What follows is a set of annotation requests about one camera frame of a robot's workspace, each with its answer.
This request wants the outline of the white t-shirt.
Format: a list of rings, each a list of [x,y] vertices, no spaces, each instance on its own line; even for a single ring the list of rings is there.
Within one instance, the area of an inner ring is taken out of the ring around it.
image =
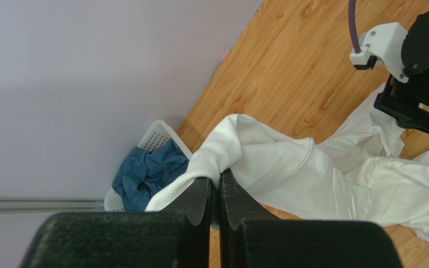
[[[165,208],[196,178],[219,186],[231,170],[257,201],[302,219],[400,224],[429,242],[429,151],[400,158],[403,128],[374,108],[372,93],[328,139],[294,139],[245,114],[226,116],[184,174],[146,210]]]

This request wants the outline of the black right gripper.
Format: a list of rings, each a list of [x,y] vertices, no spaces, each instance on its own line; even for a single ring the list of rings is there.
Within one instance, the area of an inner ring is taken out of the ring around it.
[[[403,71],[407,82],[393,76],[377,95],[374,108],[394,118],[405,129],[429,134],[429,11],[418,15],[401,47]]]

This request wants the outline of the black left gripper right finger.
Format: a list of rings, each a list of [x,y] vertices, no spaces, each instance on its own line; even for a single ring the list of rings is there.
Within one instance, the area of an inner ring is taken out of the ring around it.
[[[283,220],[260,205],[231,170],[220,180],[222,267],[401,267],[377,224]]]

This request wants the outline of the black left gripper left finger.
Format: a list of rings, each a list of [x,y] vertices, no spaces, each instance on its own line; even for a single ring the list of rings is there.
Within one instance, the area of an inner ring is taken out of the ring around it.
[[[212,183],[159,212],[67,212],[36,232],[22,267],[208,267]]]

